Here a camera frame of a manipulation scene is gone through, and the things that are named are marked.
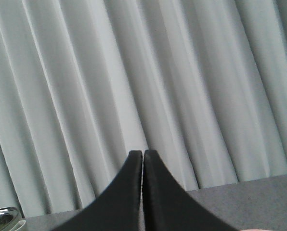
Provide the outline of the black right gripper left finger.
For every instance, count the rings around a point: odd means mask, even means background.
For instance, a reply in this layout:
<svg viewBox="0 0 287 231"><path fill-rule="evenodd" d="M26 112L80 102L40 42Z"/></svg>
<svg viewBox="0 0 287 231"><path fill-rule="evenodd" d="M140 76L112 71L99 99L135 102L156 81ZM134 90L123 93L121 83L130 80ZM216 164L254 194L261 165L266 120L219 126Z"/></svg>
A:
<svg viewBox="0 0 287 231"><path fill-rule="evenodd" d="M88 207L55 231L137 231L143 155L130 151L113 181Z"/></svg>

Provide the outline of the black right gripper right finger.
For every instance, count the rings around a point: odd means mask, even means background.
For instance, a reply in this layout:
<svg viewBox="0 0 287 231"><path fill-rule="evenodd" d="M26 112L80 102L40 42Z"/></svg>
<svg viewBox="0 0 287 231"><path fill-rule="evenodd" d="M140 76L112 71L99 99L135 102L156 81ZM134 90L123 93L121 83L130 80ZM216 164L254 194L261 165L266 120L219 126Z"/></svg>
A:
<svg viewBox="0 0 287 231"><path fill-rule="evenodd" d="M174 179L156 150L143 161L143 211L148 231L233 231L206 210Z"/></svg>

